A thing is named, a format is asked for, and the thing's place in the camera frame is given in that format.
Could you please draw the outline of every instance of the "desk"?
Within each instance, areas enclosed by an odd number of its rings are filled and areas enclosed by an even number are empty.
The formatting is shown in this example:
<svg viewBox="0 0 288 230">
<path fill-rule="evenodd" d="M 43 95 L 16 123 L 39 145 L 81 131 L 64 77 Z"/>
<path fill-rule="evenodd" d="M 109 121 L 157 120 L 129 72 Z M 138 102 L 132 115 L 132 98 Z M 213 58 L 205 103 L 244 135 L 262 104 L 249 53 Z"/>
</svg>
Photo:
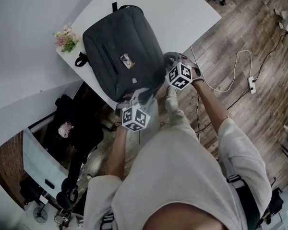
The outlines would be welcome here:
<svg viewBox="0 0 288 230">
<path fill-rule="evenodd" d="M 112 13 L 113 2 L 117 2 L 118 7 L 136 5 L 143 10 L 163 53 L 184 52 L 221 18 L 204 0 L 92 0 L 72 24 L 73 32 L 82 35 L 91 25 Z M 82 42 L 70 53 L 61 52 L 61 49 L 57 48 L 57 53 L 68 65 L 115 109 L 117 103 L 100 88 L 89 64 L 75 67 L 74 63 L 80 51 L 85 53 Z"/>
<path fill-rule="evenodd" d="M 24 130 L 23 157 L 24 170 L 47 193 L 57 198 L 68 171 L 42 147 L 28 128 Z M 50 188 L 45 180 L 51 182 L 54 188 Z"/>
</svg>

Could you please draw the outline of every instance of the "power strip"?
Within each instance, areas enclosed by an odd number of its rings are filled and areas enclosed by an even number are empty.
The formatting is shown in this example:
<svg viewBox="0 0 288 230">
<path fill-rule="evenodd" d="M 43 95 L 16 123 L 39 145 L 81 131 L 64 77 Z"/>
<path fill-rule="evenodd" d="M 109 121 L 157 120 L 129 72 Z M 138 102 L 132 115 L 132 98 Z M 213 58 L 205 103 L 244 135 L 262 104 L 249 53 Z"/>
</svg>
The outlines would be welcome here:
<svg viewBox="0 0 288 230">
<path fill-rule="evenodd" d="M 250 91 L 251 91 L 251 94 L 254 94 L 256 93 L 256 87 L 255 87 L 255 81 L 254 81 L 254 77 L 249 77 L 248 78 L 248 81 L 249 81 L 249 87 L 250 87 Z"/>
</svg>

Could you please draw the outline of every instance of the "flower bouquet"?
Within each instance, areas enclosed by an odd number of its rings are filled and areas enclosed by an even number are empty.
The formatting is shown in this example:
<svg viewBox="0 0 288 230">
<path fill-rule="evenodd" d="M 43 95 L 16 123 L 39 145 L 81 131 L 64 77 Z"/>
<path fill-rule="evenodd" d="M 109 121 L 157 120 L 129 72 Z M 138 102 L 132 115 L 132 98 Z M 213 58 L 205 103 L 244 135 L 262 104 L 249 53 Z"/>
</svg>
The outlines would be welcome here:
<svg viewBox="0 0 288 230">
<path fill-rule="evenodd" d="M 56 38 L 56 44 L 62 49 L 62 52 L 71 52 L 81 40 L 81 37 L 72 32 L 72 28 L 69 25 L 65 25 L 62 28 L 62 32 L 53 34 Z"/>
</svg>

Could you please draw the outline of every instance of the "backpack strap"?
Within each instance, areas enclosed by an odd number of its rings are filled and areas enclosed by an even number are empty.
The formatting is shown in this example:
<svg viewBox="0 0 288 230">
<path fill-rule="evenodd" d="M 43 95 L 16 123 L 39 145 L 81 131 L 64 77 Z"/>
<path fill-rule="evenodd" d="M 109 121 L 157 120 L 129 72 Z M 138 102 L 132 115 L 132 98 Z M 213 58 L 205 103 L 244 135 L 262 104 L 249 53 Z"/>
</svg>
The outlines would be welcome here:
<svg viewBox="0 0 288 230">
<path fill-rule="evenodd" d="M 138 8 L 142 12 L 142 14 L 144 14 L 143 10 L 141 8 L 139 8 L 138 6 L 135 6 L 135 5 L 123 5 L 123 6 L 120 7 L 120 10 L 128 8 L 128 7 Z"/>
<path fill-rule="evenodd" d="M 239 196 L 248 225 L 248 230 L 254 230 L 260 220 L 260 213 L 252 192 L 247 183 L 239 175 L 232 175 L 227 178 Z"/>
<path fill-rule="evenodd" d="M 79 57 L 75 61 L 75 66 L 83 67 L 87 62 L 88 62 L 87 56 L 84 53 L 80 52 Z"/>
<path fill-rule="evenodd" d="M 112 3 L 112 10 L 113 12 L 117 11 L 117 2 Z"/>
</svg>

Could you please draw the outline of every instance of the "wooden floor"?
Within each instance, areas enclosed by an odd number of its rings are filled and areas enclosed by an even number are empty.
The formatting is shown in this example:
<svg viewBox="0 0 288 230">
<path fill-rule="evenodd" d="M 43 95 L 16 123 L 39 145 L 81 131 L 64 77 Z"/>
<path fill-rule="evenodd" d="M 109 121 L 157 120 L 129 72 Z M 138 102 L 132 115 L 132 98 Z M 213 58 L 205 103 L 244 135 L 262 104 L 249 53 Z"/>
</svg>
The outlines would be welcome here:
<svg viewBox="0 0 288 230">
<path fill-rule="evenodd" d="M 287 10 L 288 0 L 227 0 L 226 6 L 221 6 L 212 0 L 207 2 L 222 16 L 222 19 L 192 47 L 207 82 L 214 88 L 224 90 L 233 79 L 233 67 L 238 51 L 243 49 L 251 51 L 253 58 L 251 75 L 257 73 L 265 56 L 284 34 L 277 25 L 278 18 L 273 9 Z M 194 60 L 190 49 L 185 54 Z M 226 107 L 248 90 L 249 70 L 249 54 L 240 53 L 236 80 L 232 88 L 226 93 L 215 92 Z M 160 89 L 157 96 L 160 119 L 168 122 L 163 106 L 165 89 L 166 85 Z M 229 111 L 238 126 L 259 150 L 266 163 L 269 179 L 272 181 L 273 177 L 276 177 L 276 185 L 284 188 L 288 184 L 288 158 L 281 152 L 280 144 L 287 137 L 282 126 L 288 126 L 288 35 L 266 60 L 256 82 L 256 90 L 256 94 L 248 93 L 243 96 Z M 195 131 L 197 131 L 196 103 L 197 93 L 191 86 L 179 94 L 179 107 L 185 112 Z M 210 122 L 201 101 L 199 121 L 201 128 Z M 87 185 L 86 175 L 98 173 L 114 135 L 105 132 L 105 138 L 98 146 L 98 150 L 83 167 L 81 173 L 83 180 L 80 186 L 83 190 Z M 217 157 L 217 137 L 211 125 L 200 132 L 200 141 Z M 138 147 L 137 137 L 129 136 L 128 168 L 137 154 Z"/>
</svg>

